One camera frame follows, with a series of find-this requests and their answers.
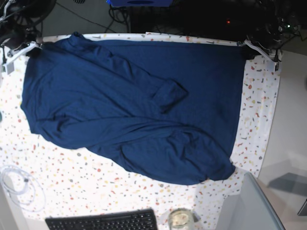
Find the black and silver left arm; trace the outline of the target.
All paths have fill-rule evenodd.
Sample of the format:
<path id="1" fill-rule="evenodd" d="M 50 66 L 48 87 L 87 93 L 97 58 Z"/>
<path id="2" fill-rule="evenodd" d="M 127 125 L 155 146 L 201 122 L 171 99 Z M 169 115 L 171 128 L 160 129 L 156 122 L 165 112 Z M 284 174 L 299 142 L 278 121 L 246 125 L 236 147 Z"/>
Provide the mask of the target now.
<path id="1" fill-rule="evenodd" d="M 263 56 L 279 63 L 286 44 L 297 37 L 306 41 L 301 32 L 307 28 L 305 0 L 254 0 L 253 10 L 247 37 L 241 42 L 247 60 Z"/>

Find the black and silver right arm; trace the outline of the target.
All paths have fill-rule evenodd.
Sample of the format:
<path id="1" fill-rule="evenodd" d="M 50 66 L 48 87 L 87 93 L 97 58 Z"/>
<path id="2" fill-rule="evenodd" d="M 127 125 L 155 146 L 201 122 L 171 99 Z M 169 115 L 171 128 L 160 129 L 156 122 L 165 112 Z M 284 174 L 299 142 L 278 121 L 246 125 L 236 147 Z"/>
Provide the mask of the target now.
<path id="1" fill-rule="evenodd" d="M 39 33 L 34 19 L 40 18 L 38 0 L 2 0 L 0 4 L 0 47 L 13 56 L 28 46 Z"/>

